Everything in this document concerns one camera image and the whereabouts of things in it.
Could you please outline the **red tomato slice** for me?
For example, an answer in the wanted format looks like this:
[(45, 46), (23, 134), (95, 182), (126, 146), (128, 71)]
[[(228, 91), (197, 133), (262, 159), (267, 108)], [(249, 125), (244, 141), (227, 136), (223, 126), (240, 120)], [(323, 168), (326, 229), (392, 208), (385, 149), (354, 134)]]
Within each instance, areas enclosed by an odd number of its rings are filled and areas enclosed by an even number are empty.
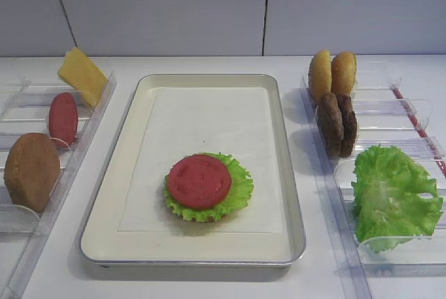
[(178, 161), (167, 180), (170, 195), (181, 205), (205, 210), (226, 198), (232, 178), (222, 161), (205, 154), (194, 154)]
[(78, 111), (72, 94), (58, 94), (49, 109), (49, 134), (56, 145), (67, 148), (75, 142), (78, 126)]

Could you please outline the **green lettuce leaf on tray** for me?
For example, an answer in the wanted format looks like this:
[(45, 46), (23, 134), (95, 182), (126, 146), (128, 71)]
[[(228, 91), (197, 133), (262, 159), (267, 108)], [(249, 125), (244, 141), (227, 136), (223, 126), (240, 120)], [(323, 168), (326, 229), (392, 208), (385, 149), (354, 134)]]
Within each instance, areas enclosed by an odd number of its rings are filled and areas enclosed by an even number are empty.
[(232, 185), (226, 198), (212, 208), (205, 210), (195, 210), (178, 203), (169, 193), (167, 189), (167, 174), (164, 177), (164, 201), (167, 208), (172, 213), (181, 217), (183, 220), (192, 222), (214, 222), (221, 220), (223, 217), (248, 206), (254, 190), (254, 181), (251, 174), (246, 168), (240, 165), (240, 162), (232, 155), (224, 155), (221, 153), (196, 153), (213, 156), (222, 161), (226, 165), (232, 178)]

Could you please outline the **front brown meat patty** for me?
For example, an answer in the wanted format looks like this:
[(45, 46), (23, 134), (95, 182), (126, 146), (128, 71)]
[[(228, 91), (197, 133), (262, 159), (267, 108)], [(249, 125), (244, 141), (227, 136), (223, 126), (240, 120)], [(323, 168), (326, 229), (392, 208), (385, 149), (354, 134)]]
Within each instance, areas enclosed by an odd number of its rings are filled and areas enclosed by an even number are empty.
[(344, 126), (335, 94), (327, 93), (321, 97), (317, 107), (317, 124), (322, 132), (328, 156), (339, 157)]

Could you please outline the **brown meat patty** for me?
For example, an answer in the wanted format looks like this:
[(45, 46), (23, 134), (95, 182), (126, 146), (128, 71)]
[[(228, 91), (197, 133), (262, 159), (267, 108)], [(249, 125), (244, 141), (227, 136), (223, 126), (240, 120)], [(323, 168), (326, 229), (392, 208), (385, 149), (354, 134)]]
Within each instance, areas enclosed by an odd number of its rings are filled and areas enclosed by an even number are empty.
[(345, 94), (338, 94), (336, 97), (344, 128), (340, 157), (347, 158), (352, 154), (356, 142), (357, 120), (353, 110), (351, 97)]
[(327, 93), (321, 97), (317, 107), (317, 124), (322, 132), (328, 156), (339, 157), (344, 126), (335, 94)]

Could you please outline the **yellow cheese slice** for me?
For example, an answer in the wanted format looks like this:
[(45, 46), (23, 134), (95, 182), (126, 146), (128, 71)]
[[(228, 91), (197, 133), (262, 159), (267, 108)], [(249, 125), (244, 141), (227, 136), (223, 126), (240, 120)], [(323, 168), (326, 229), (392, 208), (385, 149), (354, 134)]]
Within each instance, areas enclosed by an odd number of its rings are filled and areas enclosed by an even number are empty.
[(89, 107), (96, 107), (107, 83), (103, 72), (79, 48), (66, 53), (59, 77), (80, 92)]

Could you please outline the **upright red tomato slice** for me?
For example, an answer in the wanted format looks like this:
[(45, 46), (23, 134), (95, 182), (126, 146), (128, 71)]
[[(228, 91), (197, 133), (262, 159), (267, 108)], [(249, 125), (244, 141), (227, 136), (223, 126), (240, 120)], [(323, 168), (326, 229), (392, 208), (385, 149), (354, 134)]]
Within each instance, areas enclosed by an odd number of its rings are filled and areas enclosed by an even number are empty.
[(58, 94), (49, 109), (49, 134), (56, 145), (67, 148), (75, 142), (78, 126), (78, 111), (72, 94)]

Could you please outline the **green lettuce leaf in rack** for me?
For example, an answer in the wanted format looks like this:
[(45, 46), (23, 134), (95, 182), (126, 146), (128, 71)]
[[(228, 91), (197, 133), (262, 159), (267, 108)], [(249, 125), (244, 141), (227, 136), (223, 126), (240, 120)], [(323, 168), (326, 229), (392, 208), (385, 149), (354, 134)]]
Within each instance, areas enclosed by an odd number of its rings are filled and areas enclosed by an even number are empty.
[(351, 183), (356, 238), (375, 253), (413, 236), (432, 236), (443, 215), (436, 179), (396, 146), (371, 146), (355, 160)]

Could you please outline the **left golden bun half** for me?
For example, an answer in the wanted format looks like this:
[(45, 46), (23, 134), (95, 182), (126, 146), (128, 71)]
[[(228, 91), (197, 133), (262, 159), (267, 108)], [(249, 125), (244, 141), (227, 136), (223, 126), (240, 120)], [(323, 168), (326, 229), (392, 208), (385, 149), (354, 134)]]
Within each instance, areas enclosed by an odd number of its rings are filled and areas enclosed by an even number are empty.
[(316, 104), (324, 95), (331, 92), (332, 71), (328, 49), (321, 50), (313, 56), (309, 64), (308, 82), (310, 94)]

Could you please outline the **golden bun half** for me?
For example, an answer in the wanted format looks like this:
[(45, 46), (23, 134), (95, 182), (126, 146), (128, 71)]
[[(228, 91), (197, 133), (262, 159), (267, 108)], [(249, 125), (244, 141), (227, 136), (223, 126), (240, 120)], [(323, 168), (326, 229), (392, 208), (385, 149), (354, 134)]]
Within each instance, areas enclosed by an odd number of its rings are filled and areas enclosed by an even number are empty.
[(313, 56), (309, 64), (308, 82), (310, 94), (316, 104), (324, 95), (331, 92), (332, 71), (328, 49), (321, 50)]
[(350, 95), (356, 78), (357, 59), (352, 52), (341, 52), (331, 62), (332, 86), (334, 94)]

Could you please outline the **metal baking tray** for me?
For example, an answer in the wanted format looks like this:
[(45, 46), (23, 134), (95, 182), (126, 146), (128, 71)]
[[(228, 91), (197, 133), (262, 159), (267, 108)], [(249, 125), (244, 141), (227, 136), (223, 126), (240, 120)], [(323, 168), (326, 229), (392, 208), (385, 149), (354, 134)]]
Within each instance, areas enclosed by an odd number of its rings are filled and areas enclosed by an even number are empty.
[[(251, 174), (246, 208), (214, 222), (167, 208), (164, 177), (196, 153), (232, 155)], [(276, 80), (154, 74), (134, 92), (80, 239), (100, 264), (282, 267), (305, 249)]]

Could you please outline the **right golden bun half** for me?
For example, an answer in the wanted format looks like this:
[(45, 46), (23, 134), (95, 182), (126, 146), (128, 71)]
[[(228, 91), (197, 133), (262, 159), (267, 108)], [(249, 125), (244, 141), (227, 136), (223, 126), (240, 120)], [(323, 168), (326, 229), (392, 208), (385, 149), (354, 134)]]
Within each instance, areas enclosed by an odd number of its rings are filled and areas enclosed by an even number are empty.
[(331, 62), (332, 86), (334, 94), (350, 95), (356, 78), (357, 59), (352, 52), (341, 52)]

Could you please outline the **right clear acrylic rack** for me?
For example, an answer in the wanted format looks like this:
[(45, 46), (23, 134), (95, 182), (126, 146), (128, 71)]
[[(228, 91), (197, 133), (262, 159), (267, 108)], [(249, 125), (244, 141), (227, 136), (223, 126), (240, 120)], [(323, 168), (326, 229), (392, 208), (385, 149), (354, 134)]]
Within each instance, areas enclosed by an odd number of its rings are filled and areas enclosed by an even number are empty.
[(428, 100), (408, 99), (381, 62), (360, 65), (352, 90), (357, 137), (352, 154), (331, 158), (317, 126), (317, 108), (308, 86), (300, 90), (321, 166), (316, 183), (328, 207), (328, 226), (347, 298), (443, 298), (445, 296), (445, 219), (431, 236), (384, 236), (359, 241), (354, 213), (355, 159), (372, 146), (395, 146), (422, 165), (445, 196), (445, 151), (426, 133), (432, 111)]

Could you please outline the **clear acrylic rack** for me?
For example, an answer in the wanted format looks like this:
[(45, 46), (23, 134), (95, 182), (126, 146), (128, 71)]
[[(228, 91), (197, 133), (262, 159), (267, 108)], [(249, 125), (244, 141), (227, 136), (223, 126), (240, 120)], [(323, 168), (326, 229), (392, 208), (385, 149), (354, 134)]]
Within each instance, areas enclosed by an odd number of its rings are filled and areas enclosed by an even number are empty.
[(381, 62), (360, 65), (352, 90), (357, 137), (352, 154), (331, 158), (317, 126), (317, 108), (308, 86), (300, 90), (321, 166), (316, 183), (328, 207), (328, 226), (347, 298), (443, 298), (445, 296), (445, 219), (431, 236), (384, 236), (359, 241), (354, 213), (355, 159), (372, 146), (395, 146), (422, 165), (445, 196), (445, 151), (426, 133), (432, 111), (428, 100), (408, 99)]
[(79, 91), (62, 83), (23, 81), (1, 85), (2, 164), (6, 162), (10, 147), (21, 135), (48, 132), (49, 107), (58, 94), (71, 93), (79, 114), (74, 144), (59, 150), (61, 175), (45, 211), (37, 213), (15, 205), (6, 186), (1, 186), (2, 298), (22, 297), (115, 88), (116, 78), (110, 76), (99, 103), (90, 108), (84, 104)]

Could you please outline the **brown bun in left rack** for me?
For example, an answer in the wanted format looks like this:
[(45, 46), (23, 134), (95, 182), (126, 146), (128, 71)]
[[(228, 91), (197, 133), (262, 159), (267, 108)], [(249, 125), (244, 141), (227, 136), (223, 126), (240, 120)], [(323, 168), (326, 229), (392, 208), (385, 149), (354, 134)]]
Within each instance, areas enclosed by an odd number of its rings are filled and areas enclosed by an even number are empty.
[(11, 147), (3, 175), (14, 204), (40, 213), (61, 172), (53, 141), (42, 133), (22, 135)]

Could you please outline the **left clear acrylic rack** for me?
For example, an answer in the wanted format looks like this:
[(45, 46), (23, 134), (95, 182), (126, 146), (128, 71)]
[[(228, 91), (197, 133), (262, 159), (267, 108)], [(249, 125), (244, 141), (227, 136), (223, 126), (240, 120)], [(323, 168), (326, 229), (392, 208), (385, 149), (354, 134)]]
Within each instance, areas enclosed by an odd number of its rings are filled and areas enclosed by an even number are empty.
[(6, 186), (1, 186), (2, 298), (22, 297), (115, 88), (116, 78), (110, 76), (99, 103), (90, 108), (84, 104), (79, 91), (62, 83), (23, 81), (1, 85), (2, 164), (6, 162), (10, 147), (21, 135), (48, 132), (49, 107), (58, 94), (71, 93), (79, 114), (74, 144), (59, 150), (61, 175), (45, 211), (37, 213), (15, 205)]

